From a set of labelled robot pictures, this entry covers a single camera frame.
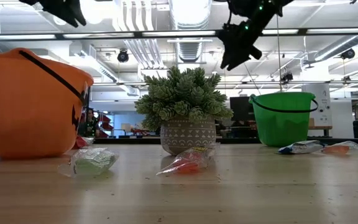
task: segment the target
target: orange bucket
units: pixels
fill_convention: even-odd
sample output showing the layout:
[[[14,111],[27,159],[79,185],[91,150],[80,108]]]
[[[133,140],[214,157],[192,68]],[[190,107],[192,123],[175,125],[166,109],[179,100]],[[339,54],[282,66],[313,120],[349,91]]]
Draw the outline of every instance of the orange bucket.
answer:
[[[92,77],[30,50],[0,54],[0,157],[59,156],[75,143]]]

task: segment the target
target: table surface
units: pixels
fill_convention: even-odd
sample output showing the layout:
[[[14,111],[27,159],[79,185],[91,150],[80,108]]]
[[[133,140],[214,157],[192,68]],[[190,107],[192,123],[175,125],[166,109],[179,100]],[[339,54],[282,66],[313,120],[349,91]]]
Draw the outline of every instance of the table surface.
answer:
[[[358,155],[224,144],[204,172],[155,176],[160,146],[105,147],[120,157],[97,177],[58,174],[70,156],[0,161],[0,223],[358,223]]]

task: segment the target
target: plant pot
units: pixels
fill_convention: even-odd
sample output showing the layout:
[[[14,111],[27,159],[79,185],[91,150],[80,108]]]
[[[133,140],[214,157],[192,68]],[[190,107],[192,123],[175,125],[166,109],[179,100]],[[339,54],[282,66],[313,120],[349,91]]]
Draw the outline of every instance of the plant pot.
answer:
[[[161,145],[175,156],[194,146],[205,146],[216,140],[215,122],[212,117],[192,123],[188,118],[176,117],[161,126]]]

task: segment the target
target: bucket handle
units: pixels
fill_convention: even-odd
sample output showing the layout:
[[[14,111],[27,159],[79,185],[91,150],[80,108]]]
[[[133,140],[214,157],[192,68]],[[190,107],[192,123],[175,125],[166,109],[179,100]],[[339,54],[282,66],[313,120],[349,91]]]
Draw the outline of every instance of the bucket handle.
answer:
[[[21,54],[24,58],[31,61],[36,66],[40,67],[42,70],[47,72],[49,75],[54,77],[56,80],[58,80],[61,84],[63,84],[65,87],[67,87],[74,95],[76,95],[82,102],[83,105],[86,104],[85,102],[85,91],[82,91],[81,93],[77,91],[76,88],[74,88],[70,83],[68,83],[64,78],[62,78],[60,75],[58,75],[56,72],[54,72],[51,68],[46,66],[44,63],[42,63],[40,60],[36,59],[35,57],[31,56],[29,53],[20,50],[19,54]]]
[[[318,109],[318,103],[314,99],[311,99],[311,100],[316,104],[316,108],[313,108],[310,110],[280,110],[280,109],[268,108],[267,106],[261,105],[260,103],[258,103],[258,101],[256,101],[255,95],[251,95],[250,97],[252,99],[252,102],[255,103],[256,105],[260,106],[261,108],[263,108],[265,110],[279,112],[279,113],[310,113],[310,112],[313,112]]]

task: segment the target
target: ceiling light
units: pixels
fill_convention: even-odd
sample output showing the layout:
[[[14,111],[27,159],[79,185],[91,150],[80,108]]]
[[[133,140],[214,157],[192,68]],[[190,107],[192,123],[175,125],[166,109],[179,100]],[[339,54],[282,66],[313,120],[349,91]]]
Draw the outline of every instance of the ceiling light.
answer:
[[[0,35],[0,40],[45,40],[56,39],[54,34],[17,34]]]
[[[332,34],[332,33],[355,34],[358,28],[328,28],[328,29],[308,29],[307,34]]]
[[[199,37],[199,36],[215,36],[215,30],[176,30],[176,31],[159,31],[159,32],[144,32],[144,37],[176,37],[176,36],[186,36],[186,37]]]
[[[93,86],[116,86],[117,83],[94,83]]]
[[[168,43],[207,43],[212,42],[212,39],[172,39],[167,40]]]
[[[124,83],[124,85],[146,85],[144,82],[131,82],[131,83]]]
[[[93,103],[135,102],[137,100],[91,100]]]
[[[133,37],[134,33],[132,32],[115,32],[109,34],[98,34],[98,33],[86,33],[86,34],[63,34],[63,37],[66,39],[98,39],[98,38],[108,38],[108,37]]]
[[[278,30],[278,34],[296,34],[297,32],[298,32],[298,29],[279,29]],[[276,29],[268,29],[268,30],[264,30],[262,33],[265,35],[277,34],[277,30]]]
[[[0,5],[8,5],[8,4],[21,5],[22,3],[19,2],[18,0],[5,0],[5,1],[0,1]]]

